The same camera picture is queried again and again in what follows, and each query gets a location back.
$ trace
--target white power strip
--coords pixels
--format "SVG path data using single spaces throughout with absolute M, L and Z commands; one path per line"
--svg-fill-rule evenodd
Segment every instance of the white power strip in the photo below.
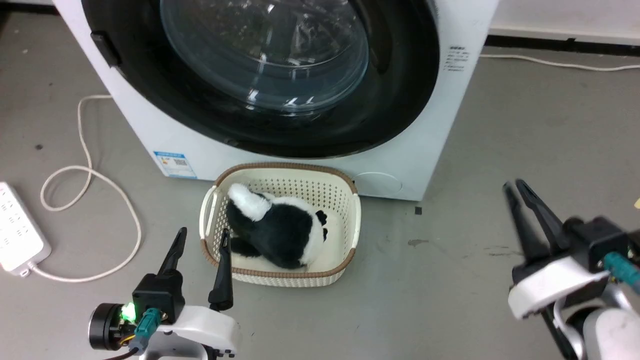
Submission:
M 27 212 L 18 195 L 0 182 L 0 264 L 13 275 L 29 275 L 51 253 L 51 246 Z

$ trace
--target white wall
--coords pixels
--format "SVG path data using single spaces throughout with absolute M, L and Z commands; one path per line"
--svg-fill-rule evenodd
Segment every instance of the white wall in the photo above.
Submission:
M 640 0 L 501 0 L 490 33 L 640 45 Z

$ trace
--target black baseboard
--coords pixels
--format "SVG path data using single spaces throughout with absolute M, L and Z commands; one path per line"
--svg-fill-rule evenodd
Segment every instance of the black baseboard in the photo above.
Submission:
M 640 56 L 640 46 L 599 44 L 595 42 L 578 42 L 574 38 L 566 40 L 549 40 L 539 38 L 504 37 L 489 35 L 485 46 L 519 47 L 523 49 L 541 49 L 553 51 L 569 51 L 571 53 L 606 54 L 622 56 Z
M 58 9 L 53 5 L 40 5 L 40 4 L 15 4 L 15 3 L 2 3 L 0 2 L 0 12 L 26 12 L 26 13 L 41 13 L 46 15 L 60 15 Z

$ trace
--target washing machine drum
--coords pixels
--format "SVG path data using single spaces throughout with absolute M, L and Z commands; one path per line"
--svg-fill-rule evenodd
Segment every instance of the washing machine drum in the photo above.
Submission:
M 228 145 L 343 156 L 406 129 L 433 91 L 419 0 L 83 0 L 112 67 L 176 121 Z

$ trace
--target basket handle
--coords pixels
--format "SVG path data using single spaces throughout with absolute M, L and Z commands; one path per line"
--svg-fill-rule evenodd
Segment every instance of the basket handle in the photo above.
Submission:
M 356 209 L 355 213 L 355 231 L 353 232 L 353 240 L 351 240 L 351 248 L 355 249 L 356 245 L 358 245 L 358 240 L 360 239 L 360 224 L 362 222 L 362 207 L 360 205 L 360 196 L 357 193 L 353 194 L 353 202 Z
M 217 193 L 215 193 L 218 187 L 216 185 L 212 186 L 209 191 L 204 195 L 204 199 L 202 200 L 202 206 L 200 206 L 200 219 L 198 221 L 198 227 L 200 230 L 200 239 L 205 240 L 211 231 L 211 223 L 206 224 L 207 221 L 207 213 L 210 212 L 209 217 L 213 215 L 213 209 L 211 211 L 207 211 L 207 209 L 211 206 L 212 203 L 215 203 Z

